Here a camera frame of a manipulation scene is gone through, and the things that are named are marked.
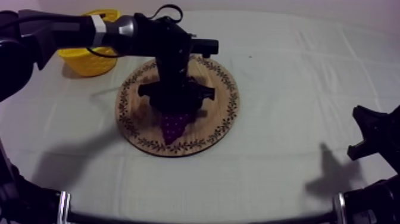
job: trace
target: white tablecloth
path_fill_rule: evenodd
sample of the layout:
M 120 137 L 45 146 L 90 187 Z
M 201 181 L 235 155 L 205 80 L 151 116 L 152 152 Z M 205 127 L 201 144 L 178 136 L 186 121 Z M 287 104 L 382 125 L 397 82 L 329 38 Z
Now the white tablecloth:
M 351 162 L 362 140 L 352 109 L 400 104 L 400 39 L 328 21 L 244 11 L 186 13 L 199 38 L 218 39 L 240 112 L 212 148 L 158 158 L 115 126 L 117 88 L 150 58 L 118 59 L 78 79 L 55 55 L 8 104 L 0 136 L 21 173 L 72 193 L 75 211 L 165 222 L 269 220 L 325 211 L 338 192 L 395 172 L 379 156 Z

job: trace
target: purple cloth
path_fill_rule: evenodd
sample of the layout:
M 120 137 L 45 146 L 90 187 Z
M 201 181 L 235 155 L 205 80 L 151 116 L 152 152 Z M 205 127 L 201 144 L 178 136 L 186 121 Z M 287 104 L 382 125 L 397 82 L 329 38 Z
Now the purple cloth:
M 190 123 L 189 114 L 162 115 L 161 130 L 166 145 L 172 144 L 183 135 L 186 125 Z

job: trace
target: yellow plastic basket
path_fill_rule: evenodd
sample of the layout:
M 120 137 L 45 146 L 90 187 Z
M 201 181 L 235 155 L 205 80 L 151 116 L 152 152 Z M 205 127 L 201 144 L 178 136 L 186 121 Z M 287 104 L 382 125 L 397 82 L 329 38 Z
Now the yellow plastic basket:
M 105 14 L 103 20 L 116 21 L 121 12 L 118 10 L 95 10 L 84 15 Z M 95 52 L 106 55 L 115 55 L 111 48 L 95 48 Z M 117 63 L 116 58 L 104 58 L 91 54 L 85 48 L 70 48 L 58 50 L 58 55 L 65 60 L 76 73 L 81 76 L 98 76 L 110 71 Z

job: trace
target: round wooden board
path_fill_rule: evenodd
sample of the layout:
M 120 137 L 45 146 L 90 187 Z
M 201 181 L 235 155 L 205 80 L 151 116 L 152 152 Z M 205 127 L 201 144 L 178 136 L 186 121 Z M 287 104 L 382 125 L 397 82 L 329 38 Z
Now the round wooden board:
M 232 75 L 211 59 L 192 55 L 189 76 L 198 83 L 215 88 L 215 100 L 203 100 L 196 121 L 186 126 L 183 135 L 165 145 L 160 128 L 161 115 L 140 97 L 141 84 L 158 81 L 154 60 L 136 69 L 119 89 L 115 116 L 125 138 L 145 153 L 163 157 L 181 157 L 199 153 L 217 143 L 232 127 L 239 110 L 239 93 Z

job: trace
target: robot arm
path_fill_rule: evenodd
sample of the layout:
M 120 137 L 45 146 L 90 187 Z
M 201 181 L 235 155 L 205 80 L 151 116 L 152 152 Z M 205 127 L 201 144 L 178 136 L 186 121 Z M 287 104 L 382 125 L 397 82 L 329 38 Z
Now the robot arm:
M 182 15 L 177 6 L 161 8 L 166 7 L 175 8 Z M 100 15 L 0 12 L 0 101 L 28 82 L 34 63 L 42 70 L 55 51 L 62 48 L 108 46 L 117 57 L 155 57 L 163 83 L 176 83 L 186 75 L 189 54 L 218 54 L 217 40 L 192 39 L 193 35 L 177 25 L 179 21 L 166 16 L 152 20 L 141 13 L 107 22 Z
M 175 5 L 165 5 L 160 9 L 167 7 L 183 15 Z M 118 55 L 102 57 L 135 55 L 156 58 L 160 76 L 157 85 L 166 90 L 174 89 L 171 92 L 175 95 L 147 91 L 150 88 L 146 86 L 143 86 L 141 94 L 156 96 L 154 106 L 160 111 L 168 108 L 165 105 L 201 106 L 202 98 L 179 96 L 185 95 L 185 91 L 205 91 L 207 97 L 214 98 L 214 89 L 192 82 L 186 85 L 191 87 L 189 89 L 180 89 L 179 86 L 188 80 L 190 54 L 202 54 L 203 57 L 217 54 L 218 41 L 192 39 L 194 35 L 186 33 L 177 25 L 180 20 L 170 17 L 153 20 L 136 13 L 133 16 L 123 15 L 112 23 L 103 21 L 100 15 L 70 16 L 32 10 L 18 13 L 1 11 L 0 102 L 23 88 L 32 75 L 34 63 L 42 70 L 56 50 L 108 46 Z M 186 111 L 196 108 L 179 109 Z M 10 163 L 0 143 L 0 221 L 4 217 L 7 221 L 21 224 L 65 223 L 68 201 L 65 192 L 41 188 L 26 181 Z

